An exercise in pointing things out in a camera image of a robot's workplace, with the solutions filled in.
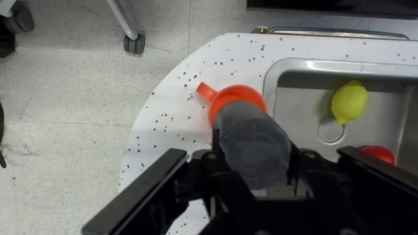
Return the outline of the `red toy fruit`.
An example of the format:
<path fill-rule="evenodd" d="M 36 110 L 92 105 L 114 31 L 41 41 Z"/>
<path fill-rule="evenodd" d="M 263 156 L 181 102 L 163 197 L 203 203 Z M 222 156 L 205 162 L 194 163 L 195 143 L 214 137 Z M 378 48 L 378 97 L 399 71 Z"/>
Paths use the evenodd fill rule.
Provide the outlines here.
<path fill-rule="evenodd" d="M 391 165 L 395 165 L 395 158 L 393 154 L 386 148 L 376 145 L 368 145 L 360 148 L 361 152 L 366 153 L 370 156 L 387 162 Z"/>

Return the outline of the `office chair with grey casters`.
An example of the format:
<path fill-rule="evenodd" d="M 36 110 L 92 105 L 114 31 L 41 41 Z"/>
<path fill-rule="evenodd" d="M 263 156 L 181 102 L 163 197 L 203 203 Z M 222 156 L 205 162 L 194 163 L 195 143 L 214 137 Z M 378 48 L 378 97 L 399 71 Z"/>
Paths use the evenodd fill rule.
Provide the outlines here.
<path fill-rule="evenodd" d="M 35 28 L 31 12 L 19 1 L 0 0 L 0 59 L 15 52 L 16 35 L 29 33 Z M 124 50 L 133 55 L 141 55 L 145 48 L 145 36 L 134 30 L 120 0 L 106 0 L 106 2 L 125 32 Z"/>

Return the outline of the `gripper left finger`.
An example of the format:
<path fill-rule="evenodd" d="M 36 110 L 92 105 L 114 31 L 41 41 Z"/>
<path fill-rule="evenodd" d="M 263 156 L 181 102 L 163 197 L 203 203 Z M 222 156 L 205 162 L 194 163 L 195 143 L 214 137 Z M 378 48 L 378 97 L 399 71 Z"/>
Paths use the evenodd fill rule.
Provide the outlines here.
<path fill-rule="evenodd" d="M 171 148 L 82 228 L 82 235 L 164 235 L 189 203 L 203 199 L 210 221 L 199 235 L 255 235 L 255 198 L 227 165 L 220 132 L 212 149 Z"/>

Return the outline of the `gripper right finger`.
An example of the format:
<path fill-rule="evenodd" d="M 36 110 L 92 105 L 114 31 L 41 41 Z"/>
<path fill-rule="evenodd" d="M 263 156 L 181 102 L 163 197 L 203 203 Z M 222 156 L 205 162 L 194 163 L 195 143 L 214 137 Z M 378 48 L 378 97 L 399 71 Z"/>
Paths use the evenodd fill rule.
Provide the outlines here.
<path fill-rule="evenodd" d="M 418 176 L 353 146 L 336 163 L 291 144 L 287 182 L 305 205 L 295 234 L 418 235 Z"/>

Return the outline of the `silver toy sink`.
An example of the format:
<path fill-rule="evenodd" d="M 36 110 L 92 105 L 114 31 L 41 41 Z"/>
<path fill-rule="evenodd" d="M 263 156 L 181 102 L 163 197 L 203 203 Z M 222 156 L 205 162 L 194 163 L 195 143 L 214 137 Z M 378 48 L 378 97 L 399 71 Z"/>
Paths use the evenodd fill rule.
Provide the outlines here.
<path fill-rule="evenodd" d="M 340 126 L 331 100 L 351 80 L 366 88 L 368 102 L 362 116 Z M 297 147 L 335 162 L 342 146 L 378 145 L 418 174 L 418 65 L 286 58 L 267 72 L 263 97 Z"/>

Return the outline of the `yellow toy lemon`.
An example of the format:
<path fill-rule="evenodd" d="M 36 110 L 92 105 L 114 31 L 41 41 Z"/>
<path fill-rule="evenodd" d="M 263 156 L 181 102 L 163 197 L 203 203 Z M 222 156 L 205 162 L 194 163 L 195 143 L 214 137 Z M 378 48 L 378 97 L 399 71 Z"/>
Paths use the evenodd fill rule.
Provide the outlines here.
<path fill-rule="evenodd" d="M 331 111 L 339 125 L 358 119 L 364 113 L 368 102 L 366 88 L 356 80 L 341 86 L 331 100 Z"/>

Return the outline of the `silver rail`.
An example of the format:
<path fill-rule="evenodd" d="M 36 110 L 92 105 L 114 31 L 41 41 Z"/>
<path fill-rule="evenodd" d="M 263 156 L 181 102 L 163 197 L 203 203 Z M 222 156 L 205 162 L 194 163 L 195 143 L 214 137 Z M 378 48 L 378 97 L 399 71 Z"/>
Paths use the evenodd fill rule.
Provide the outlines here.
<path fill-rule="evenodd" d="M 363 31 L 354 29 L 336 28 L 293 28 L 293 27 L 273 27 L 259 26 L 251 31 L 257 34 L 277 34 L 277 35 L 299 35 L 299 36 L 323 36 L 350 39 L 382 39 L 382 40 L 410 40 L 401 33 L 389 33 L 379 31 Z"/>

